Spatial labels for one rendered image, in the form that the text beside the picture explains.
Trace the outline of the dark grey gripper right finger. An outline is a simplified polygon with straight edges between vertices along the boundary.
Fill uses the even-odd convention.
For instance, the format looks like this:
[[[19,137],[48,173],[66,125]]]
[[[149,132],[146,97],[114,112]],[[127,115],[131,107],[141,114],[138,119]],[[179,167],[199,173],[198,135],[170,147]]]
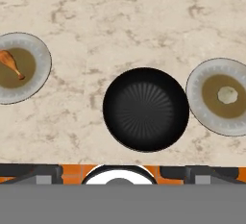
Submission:
[[[246,184],[246,171],[239,171],[238,167],[161,166],[160,175],[170,180],[182,180],[185,185]]]

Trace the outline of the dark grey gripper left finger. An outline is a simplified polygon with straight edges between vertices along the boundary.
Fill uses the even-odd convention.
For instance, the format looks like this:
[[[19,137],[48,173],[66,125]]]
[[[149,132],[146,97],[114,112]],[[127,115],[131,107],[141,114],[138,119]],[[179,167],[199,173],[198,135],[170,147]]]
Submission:
[[[30,173],[3,182],[3,185],[55,185],[62,183],[62,168],[59,165],[40,165]]]

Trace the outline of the white garlic bulb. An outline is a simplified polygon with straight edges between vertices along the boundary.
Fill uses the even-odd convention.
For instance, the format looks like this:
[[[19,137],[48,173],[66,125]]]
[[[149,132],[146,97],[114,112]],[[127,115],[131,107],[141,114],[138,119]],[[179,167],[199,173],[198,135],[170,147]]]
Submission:
[[[223,104],[231,104],[237,101],[238,93],[233,87],[221,87],[217,96]]]

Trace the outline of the black bowl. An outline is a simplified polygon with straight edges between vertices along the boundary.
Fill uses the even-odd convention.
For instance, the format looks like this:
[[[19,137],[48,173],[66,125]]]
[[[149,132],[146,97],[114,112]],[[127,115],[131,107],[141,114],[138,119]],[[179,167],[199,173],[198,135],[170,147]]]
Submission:
[[[111,82],[103,100],[103,117],[111,135],[124,146],[156,152],[183,135],[189,105],[185,91],[172,76],[138,67]]]

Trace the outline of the brown chicken drumstick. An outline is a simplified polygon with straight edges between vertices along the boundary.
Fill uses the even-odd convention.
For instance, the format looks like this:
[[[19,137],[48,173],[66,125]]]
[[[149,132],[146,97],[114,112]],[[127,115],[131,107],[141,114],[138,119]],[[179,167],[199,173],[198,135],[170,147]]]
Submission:
[[[19,80],[25,79],[25,76],[18,70],[15,59],[9,51],[0,50],[0,63],[11,69],[17,75]]]

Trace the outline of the white and black round object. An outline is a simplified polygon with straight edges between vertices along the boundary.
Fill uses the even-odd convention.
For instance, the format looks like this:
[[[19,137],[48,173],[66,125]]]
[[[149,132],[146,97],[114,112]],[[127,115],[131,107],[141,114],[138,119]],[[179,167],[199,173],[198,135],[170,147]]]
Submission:
[[[155,185],[154,176],[138,165],[102,165],[83,179],[84,185]]]

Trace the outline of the grey plate with brown centre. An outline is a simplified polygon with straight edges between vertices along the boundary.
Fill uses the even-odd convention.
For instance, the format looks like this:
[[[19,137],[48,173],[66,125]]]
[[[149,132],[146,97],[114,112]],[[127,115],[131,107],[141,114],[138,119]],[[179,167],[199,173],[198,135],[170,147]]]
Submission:
[[[22,102],[37,93],[47,81],[52,57],[46,44],[27,33],[8,33],[0,36],[0,50],[7,50],[14,58],[14,66],[24,76],[0,62],[0,104]]]
[[[237,101],[223,104],[217,93],[233,87]],[[246,65],[225,58],[200,63],[186,82],[186,96],[196,119],[211,131],[228,137],[246,136]]]

